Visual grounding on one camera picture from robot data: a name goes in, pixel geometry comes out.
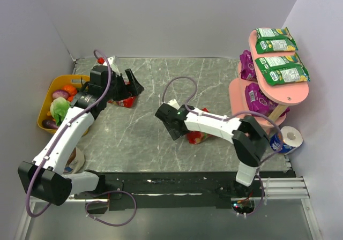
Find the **green candy bag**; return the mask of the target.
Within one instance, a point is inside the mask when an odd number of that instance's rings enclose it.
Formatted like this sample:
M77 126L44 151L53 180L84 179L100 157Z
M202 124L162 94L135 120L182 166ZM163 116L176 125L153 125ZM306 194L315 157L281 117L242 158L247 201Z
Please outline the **green candy bag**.
M255 63L265 81L271 86L310 81L309 72L297 53L260 57L255 59Z
M298 47L291 36L288 27L285 28L256 28L257 54L297 51Z

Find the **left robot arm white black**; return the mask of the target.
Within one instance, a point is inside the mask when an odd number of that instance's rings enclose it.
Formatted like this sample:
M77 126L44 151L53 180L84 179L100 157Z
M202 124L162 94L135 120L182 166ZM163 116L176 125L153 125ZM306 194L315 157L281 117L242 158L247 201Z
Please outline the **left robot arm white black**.
M30 197L59 206L72 194L101 194L104 191L106 178L102 173L84 171L66 175L64 168L84 132L106 108L109 100L122 101L144 91L131 69L126 69L125 73L127 81L122 74L116 74L107 66L92 68L90 80L73 98L65 119L46 147L32 162L19 165L18 174L26 192L27 205Z

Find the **purple candy bag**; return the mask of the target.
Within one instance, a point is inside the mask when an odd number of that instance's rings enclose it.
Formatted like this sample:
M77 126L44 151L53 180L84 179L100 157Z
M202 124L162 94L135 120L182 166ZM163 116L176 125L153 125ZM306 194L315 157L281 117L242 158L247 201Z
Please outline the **purple candy bag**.
M257 83L250 83L248 86L246 86L244 95L250 111L263 114L267 117L279 105L265 96Z
M256 71L253 64L251 52L244 50L240 55L241 78L248 81L257 81Z

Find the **red candy bag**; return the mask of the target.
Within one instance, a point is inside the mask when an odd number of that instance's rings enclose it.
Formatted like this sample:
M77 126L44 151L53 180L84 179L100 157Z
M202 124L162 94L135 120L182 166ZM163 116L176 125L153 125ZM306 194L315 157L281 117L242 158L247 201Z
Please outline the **red candy bag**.
M186 138L190 144L197 145L206 139L213 137L211 134L200 132L200 131L190 131L186 134Z
M114 101L113 99L110 99L107 101L107 103L115 104L117 106L121 106L121 107L125 107L125 108L131 108L131 107L133 107L136 98L137 98L137 96L131 95L127 99L120 100L120 101Z

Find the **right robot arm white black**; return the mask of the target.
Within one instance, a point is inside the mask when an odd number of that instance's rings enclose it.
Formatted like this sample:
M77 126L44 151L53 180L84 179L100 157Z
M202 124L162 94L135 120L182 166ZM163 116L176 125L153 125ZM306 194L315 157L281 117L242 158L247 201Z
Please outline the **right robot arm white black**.
M199 131L233 144L240 161L235 181L246 187L252 184L269 144L267 133L253 116L228 119L193 106L176 108L167 103L158 108L155 116L163 122L173 140Z

